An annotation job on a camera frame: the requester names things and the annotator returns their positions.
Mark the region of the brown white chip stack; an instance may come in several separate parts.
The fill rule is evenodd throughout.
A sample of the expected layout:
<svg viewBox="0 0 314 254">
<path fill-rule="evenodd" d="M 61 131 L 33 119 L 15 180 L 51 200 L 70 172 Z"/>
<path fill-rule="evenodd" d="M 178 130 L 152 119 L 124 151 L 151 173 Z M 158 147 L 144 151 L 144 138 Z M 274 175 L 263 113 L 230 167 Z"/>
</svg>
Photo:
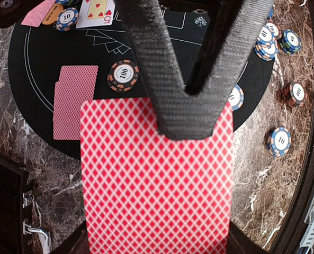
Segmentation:
<svg viewBox="0 0 314 254">
<path fill-rule="evenodd" d="M 282 98 L 289 107 L 303 107 L 307 100 L 307 91 L 305 86 L 293 80 L 282 88 Z"/>
</svg>

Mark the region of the red backed card deck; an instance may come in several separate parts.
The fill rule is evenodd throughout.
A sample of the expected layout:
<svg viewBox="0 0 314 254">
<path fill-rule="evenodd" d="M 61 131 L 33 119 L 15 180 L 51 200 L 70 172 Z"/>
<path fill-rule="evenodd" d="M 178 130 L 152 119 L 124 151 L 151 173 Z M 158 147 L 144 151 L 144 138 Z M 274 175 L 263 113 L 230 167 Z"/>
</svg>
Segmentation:
<svg viewBox="0 0 314 254">
<path fill-rule="evenodd" d="M 158 133 L 148 98 L 86 101 L 80 154 L 91 253 L 225 253 L 230 222 L 233 119 L 213 135 Z"/>
</svg>

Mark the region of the brown chips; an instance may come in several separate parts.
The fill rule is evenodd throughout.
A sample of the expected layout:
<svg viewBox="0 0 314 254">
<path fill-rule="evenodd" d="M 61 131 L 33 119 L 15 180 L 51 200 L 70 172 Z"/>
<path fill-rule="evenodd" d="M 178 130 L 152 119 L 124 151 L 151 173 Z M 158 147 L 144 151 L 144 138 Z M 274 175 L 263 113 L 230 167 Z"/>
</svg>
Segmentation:
<svg viewBox="0 0 314 254">
<path fill-rule="evenodd" d="M 129 91 L 137 82 L 139 68 L 131 60 L 115 62 L 107 75 L 108 86 L 117 93 Z"/>
<path fill-rule="evenodd" d="M 279 40 L 282 36 L 282 31 L 281 31 L 281 28 L 280 26 L 278 26 L 277 24 L 275 24 L 274 22 L 272 21 L 268 21 L 266 23 L 266 26 L 270 29 L 270 31 L 273 33 L 273 36 Z"/>
</svg>

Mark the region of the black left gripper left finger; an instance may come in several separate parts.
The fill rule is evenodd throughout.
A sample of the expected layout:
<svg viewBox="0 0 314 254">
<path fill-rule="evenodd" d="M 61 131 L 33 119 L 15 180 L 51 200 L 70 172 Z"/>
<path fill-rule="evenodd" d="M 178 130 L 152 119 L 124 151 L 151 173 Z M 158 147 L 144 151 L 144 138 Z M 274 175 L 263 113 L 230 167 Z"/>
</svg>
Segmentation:
<svg viewBox="0 0 314 254">
<path fill-rule="evenodd" d="M 89 254 L 89 242 L 86 221 L 83 221 L 81 225 L 78 226 L 78 228 L 51 253 Z"/>
</svg>

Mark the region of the green blue chip stack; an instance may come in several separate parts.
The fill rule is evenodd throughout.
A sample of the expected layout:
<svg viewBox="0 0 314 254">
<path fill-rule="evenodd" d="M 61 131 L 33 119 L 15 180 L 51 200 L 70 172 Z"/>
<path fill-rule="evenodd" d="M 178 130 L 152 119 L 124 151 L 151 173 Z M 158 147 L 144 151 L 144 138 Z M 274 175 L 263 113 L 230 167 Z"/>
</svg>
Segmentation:
<svg viewBox="0 0 314 254">
<path fill-rule="evenodd" d="M 293 30 L 287 29 L 282 32 L 279 45 L 285 53 L 293 55 L 301 49 L 301 39 Z"/>
</svg>

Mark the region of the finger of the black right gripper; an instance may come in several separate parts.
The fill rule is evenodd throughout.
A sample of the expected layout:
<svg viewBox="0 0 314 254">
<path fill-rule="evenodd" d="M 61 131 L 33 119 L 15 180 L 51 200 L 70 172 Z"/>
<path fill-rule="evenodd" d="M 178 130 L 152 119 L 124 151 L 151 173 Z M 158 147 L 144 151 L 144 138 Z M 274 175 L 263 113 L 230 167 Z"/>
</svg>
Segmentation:
<svg viewBox="0 0 314 254">
<path fill-rule="evenodd" d="M 273 6 L 272 1 L 116 1 L 160 132 L 172 140 L 213 134 Z M 161 7 L 206 11 L 210 23 L 188 82 L 182 76 Z"/>
</svg>

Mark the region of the red card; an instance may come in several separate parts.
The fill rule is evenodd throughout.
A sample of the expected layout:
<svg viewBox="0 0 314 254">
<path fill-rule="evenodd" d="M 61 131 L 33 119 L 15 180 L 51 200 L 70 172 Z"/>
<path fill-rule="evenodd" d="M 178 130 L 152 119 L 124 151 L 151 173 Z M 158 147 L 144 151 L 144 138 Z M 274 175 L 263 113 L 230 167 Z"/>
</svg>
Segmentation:
<svg viewBox="0 0 314 254">
<path fill-rule="evenodd" d="M 80 139 L 80 109 L 83 101 L 72 98 L 62 91 L 58 82 L 55 83 L 53 105 L 53 138 L 55 140 Z"/>
<path fill-rule="evenodd" d="M 55 0 L 45 0 L 40 3 L 25 16 L 21 25 L 39 27 L 55 2 Z"/>
<path fill-rule="evenodd" d="M 97 65 L 62 66 L 58 84 L 69 97 L 80 98 L 83 101 L 91 100 L 94 96 L 97 73 Z"/>
</svg>

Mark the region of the blue white chip stack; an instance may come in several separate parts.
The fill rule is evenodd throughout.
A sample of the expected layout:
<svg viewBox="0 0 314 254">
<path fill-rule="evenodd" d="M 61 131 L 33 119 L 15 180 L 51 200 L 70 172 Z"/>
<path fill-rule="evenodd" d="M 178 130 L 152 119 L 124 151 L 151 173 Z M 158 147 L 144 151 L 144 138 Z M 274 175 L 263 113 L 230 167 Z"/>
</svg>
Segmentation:
<svg viewBox="0 0 314 254">
<path fill-rule="evenodd" d="M 291 134 L 287 128 L 280 126 L 269 135 L 267 149 L 274 157 L 285 156 L 291 146 Z"/>
</svg>

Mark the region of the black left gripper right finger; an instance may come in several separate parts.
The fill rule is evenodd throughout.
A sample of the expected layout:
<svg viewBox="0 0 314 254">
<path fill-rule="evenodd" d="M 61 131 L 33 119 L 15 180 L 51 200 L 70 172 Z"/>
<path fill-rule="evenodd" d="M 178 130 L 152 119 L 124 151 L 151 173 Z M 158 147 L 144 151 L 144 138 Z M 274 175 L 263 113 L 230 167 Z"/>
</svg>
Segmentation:
<svg viewBox="0 0 314 254">
<path fill-rule="evenodd" d="M 230 222 L 227 239 L 227 254 L 268 254 L 268 252 L 252 242 L 239 227 Z"/>
</svg>

